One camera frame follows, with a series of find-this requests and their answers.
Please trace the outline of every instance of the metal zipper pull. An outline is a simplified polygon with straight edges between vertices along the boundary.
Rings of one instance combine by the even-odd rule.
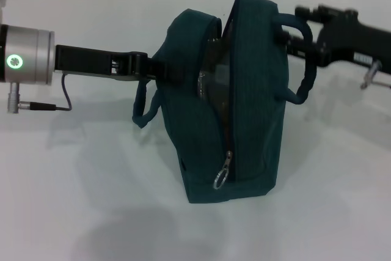
[[[224,165],[222,166],[222,169],[217,174],[216,178],[214,179],[213,188],[214,189],[220,189],[225,181],[228,178],[228,173],[230,172],[230,163],[232,160],[232,152],[227,152],[227,157],[225,158]]]

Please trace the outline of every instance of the white surface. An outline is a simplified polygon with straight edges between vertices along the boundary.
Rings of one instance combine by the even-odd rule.
[[[273,1],[291,13],[354,7],[391,30],[390,0]],[[232,4],[10,0],[4,22],[55,30],[60,44],[153,54],[184,9],[225,22]],[[292,59],[292,88],[302,72]],[[319,70],[308,102],[287,106],[277,186],[210,205],[188,204],[161,113],[142,131],[131,123],[136,83],[69,76],[74,111],[14,116],[1,84],[0,260],[391,260],[391,93],[361,92],[364,73]],[[63,105],[59,80],[21,86],[22,98]]]

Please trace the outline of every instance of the teal bag handle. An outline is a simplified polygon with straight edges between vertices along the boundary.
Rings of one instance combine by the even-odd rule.
[[[286,13],[279,13],[273,18],[272,23],[275,28],[281,28],[281,26],[295,28],[301,32],[305,42],[312,43],[313,36],[310,26],[300,18]],[[301,85],[299,86],[299,89],[296,94],[289,88],[284,88],[283,90],[277,89],[276,98],[286,100],[296,105],[303,104],[308,98],[309,92],[313,87],[313,83],[315,82],[315,78],[316,65],[306,60],[304,78],[301,81]]]
[[[147,98],[147,84],[149,81],[139,81],[137,87],[136,98],[133,104],[133,122],[139,126],[139,128],[145,127],[158,113],[161,106],[160,96],[158,90],[156,90],[149,111],[144,114],[145,100]]]

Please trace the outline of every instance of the green light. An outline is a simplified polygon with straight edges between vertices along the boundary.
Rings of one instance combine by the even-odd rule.
[[[11,54],[7,58],[7,64],[10,68],[17,70],[18,68],[21,68],[23,65],[23,59],[19,55]]]

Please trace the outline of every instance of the cable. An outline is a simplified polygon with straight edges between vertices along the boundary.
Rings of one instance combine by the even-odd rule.
[[[71,103],[71,100],[69,98],[69,95],[68,95],[68,92],[67,92],[67,88],[65,88],[65,76],[66,75],[67,75],[66,73],[62,74],[61,86],[62,86],[62,91],[64,92],[64,95],[65,95],[65,99],[67,99],[67,102],[68,102],[68,108],[56,107],[56,110],[61,110],[61,111],[71,111],[72,110],[72,103]]]

